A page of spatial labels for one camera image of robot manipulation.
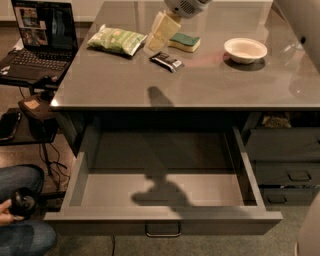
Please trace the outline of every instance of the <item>white bowl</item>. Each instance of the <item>white bowl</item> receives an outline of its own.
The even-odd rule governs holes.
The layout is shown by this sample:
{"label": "white bowl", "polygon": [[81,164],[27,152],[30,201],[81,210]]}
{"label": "white bowl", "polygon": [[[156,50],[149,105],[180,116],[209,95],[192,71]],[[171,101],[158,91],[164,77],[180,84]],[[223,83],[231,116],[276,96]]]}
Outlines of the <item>white bowl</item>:
{"label": "white bowl", "polygon": [[240,64],[250,64],[267,55],[264,44],[249,38],[233,38],[224,43],[224,49],[231,59]]}

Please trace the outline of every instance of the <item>desk surface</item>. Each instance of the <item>desk surface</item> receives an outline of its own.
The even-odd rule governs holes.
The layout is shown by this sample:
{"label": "desk surface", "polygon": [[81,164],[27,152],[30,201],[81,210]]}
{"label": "desk surface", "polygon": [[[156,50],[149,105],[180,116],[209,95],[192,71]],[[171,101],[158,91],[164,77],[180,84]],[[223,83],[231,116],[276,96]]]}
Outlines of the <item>desk surface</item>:
{"label": "desk surface", "polygon": [[[64,110],[212,109],[319,110],[320,75],[296,38],[273,10],[212,3],[180,32],[200,36],[195,53],[163,51],[185,67],[176,73],[149,61],[142,49],[128,60],[90,50],[87,40],[102,24],[148,34],[162,2],[105,2],[58,89],[52,107]],[[264,43],[268,54],[251,65],[237,65],[224,42],[247,37]]]}

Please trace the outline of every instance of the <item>jeans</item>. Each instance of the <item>jeans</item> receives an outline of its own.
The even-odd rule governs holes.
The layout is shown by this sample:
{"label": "jeans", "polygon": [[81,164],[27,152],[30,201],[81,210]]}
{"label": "jeans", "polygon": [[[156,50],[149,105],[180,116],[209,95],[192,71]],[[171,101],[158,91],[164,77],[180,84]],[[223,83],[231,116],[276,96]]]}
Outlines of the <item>jeans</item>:
{"label": "jeans", "polygon": [[[44,183],[42,169],[34,165],[0,168],[0,202],[12,192],[28,187],[38,201]],[[56,233],[43,221],[23,220],[0,227],[0,256],[44,255],[55,243]]]}

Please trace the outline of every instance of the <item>sponge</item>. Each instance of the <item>sponge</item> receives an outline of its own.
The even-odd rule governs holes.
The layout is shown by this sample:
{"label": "sponge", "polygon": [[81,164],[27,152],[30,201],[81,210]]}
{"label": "sponge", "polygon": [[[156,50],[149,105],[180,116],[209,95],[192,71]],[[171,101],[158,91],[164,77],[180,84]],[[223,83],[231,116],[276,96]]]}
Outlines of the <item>sponge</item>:
{"label": "sponge", "polygon": [[200,37],[191,37],[182,33],[176,33],[170,38],[168,46],[185,52],[195,52],[200,46]]}

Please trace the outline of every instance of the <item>green package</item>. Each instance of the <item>green package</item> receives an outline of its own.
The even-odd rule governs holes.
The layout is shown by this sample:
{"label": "green package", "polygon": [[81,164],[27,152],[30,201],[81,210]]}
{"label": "green package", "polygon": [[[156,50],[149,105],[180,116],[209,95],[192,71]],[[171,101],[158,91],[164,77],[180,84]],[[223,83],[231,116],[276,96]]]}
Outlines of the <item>green package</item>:
{"label": "green package", "polygon": [[98,50],[133,56],[146,37],[136,32],[102,25],[87,44]]}

